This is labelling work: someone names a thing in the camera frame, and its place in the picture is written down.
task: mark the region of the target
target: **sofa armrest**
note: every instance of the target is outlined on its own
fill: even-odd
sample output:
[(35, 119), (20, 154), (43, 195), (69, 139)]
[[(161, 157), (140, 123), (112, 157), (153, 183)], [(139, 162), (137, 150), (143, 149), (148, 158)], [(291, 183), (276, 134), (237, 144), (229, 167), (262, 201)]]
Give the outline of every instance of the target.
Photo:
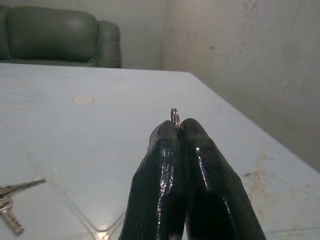
[(96, 66), (101, 68), (122, 67), (120, 30), (119, 27), (112, 22), (98, 22)]

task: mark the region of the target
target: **green leather sofa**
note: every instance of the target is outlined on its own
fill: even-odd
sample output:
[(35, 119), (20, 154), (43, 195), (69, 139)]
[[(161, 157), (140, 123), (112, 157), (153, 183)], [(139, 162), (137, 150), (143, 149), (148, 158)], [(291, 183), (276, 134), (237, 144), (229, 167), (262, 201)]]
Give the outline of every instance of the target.
[(83, 11), (0, 5), (0, 63), (121, 68), (119, 27)]

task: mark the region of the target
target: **black rubber object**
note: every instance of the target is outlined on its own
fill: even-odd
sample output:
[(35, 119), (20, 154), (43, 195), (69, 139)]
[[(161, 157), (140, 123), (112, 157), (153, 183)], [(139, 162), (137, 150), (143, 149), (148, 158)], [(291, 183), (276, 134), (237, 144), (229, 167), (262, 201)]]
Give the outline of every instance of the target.
[(240, 178), (200, 123), (184, 120), (180, 141), (188, 239), (265, 240)]
[(185, 187), (177, 130), (165, 121), (151, 134), (134, 174), (119, 240), (180, 240), (185, 223)]

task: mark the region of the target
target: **white table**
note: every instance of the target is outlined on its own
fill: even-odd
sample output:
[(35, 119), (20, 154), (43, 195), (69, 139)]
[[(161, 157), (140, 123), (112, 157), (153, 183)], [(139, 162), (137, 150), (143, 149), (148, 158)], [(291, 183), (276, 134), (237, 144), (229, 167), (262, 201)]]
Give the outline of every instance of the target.
[[(93, 227), (125, 211), (150, 133), (172, 107), (197, 119), (241, 176), (268, 239), (320, 239), (319, 173), (192, 74), (2, 63), (0, 184), (48, 180), (13, 197), (19, 239), (118, 239), (121, 225), (109, 238)], [(15, 239), (3, 221), (0, 239)]]

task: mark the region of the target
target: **sofa cushion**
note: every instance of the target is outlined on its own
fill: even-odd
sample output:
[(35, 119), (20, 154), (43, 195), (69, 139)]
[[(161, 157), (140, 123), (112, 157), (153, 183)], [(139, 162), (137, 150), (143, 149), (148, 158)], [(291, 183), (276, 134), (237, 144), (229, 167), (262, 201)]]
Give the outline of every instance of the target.
[(89, 13), (20, 6), (9, 10), (7, 25), (13, 58), (94, 60), (98, 23)]
[(10, 58), (10, 49), (7, 33), (7, 12), (10, 7), (0, 5), (0, 60)]

